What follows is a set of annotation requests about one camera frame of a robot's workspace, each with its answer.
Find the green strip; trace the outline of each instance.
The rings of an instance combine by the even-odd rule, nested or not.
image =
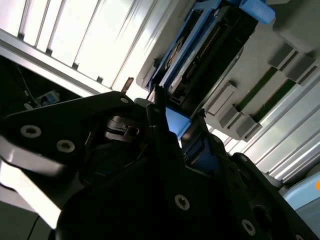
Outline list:
[[[251,89],[251,91],[244,97],[244,99],[236,106],[236,109],[240,112],[246,105],[254,98],[254,96],[266,85],[266,83],[275,75],[278,70],[275,67],[271,67],[258,83]]]
[[[277,91],[269,98],[269,100],[259,109],[259,111],[253,116],[256,122],[267,115],[267,113],[293,88],[296,83],[288,79]]]

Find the screw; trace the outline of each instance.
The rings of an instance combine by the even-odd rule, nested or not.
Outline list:
[[[175,201],[175,204],[184,211],[187,211],[190,208],[190,203],[188,199],[181,194],[176,195],[174,197],[174,201]]]
[[[302,236],[300,236],[299,234],[295,235],[296,240],[304,240]]]
[[[252,223],[247,220],[247,219],[243,219],[242,222],[241,222],[244,230],[251,236],[254,236],[256,235],[256,229],[255,227],[252,225]]]
[[[67,154],[73,152],[76,148],[75,144],[72,141],[66,140],[66,139],[59,140],[56,143],[56,147],[59,152],[63,152]]]
[[[248,159],[245,156],[240,156],[240,159],[244,162],[248,162]]]
[[[125,103],[125,104],[128,104],[128,103],[129,103],[129,100],[126,99],[126,98],[124,98],[124,97],[120,98],[120,100],[121,100],[121,102],[123,102],[123,103]]]
[[[34,139],[41,135],[41,129],[38,126],[25,125],[20,129],[20,133],[26,138]]]

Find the bright light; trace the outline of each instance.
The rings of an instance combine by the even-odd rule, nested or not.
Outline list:
[[[0,162],[0,183],[14,189],[52,228],[61,210],[19,168]]]
[[[25,0],[0,1],[0,29],[17,36]]]

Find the cable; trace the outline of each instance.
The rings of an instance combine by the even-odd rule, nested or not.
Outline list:
[[[24,78],[24,76],[23,76],[23,74],[22,74],[22,72],[21,72],[21,70],[20,70],[19,65],[16,64],[16,67],[17,67],[17,69],[18,69],[18,71],[19,71],[19,73],[20,73],[20,77],[21,77],[22,80],[23,80],[23,83],[24,83],[24,86],[25,86],[25,88],[26,88],[26,91],[28,92],[28,94],[29,94],[30,97],[32,98],[32,101],[33,101],[35,104],[37,104],[36,99],[34,98],[34,96],[32,96],[32,94],[31,94],[31,92],[30,92],[30,89],[29,89],[29,87],[28,87],[28,85],[27,85],[27,83],[26,83],[26,80],[25,80],[25,78]]]
[[[29,232],[29,236],[27,237],[26,240],[30,240],[31,234],[32,234],[32,232],[34,231],[34,228],[35,228],[36,223],[37,223],[37,221],[38,221],[39,218],[40,218],[40,216],[38,215],[38,216],[36,217],[36,219],[34,220],[34,223],[33,223],[33,225],[32,225],[32,228],[31,228],[31,230],[30,230],[30,232]]]

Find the orange spot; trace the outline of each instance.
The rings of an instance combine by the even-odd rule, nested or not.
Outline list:
[[[315,187],[320,191],[320,180],[316,183]]]

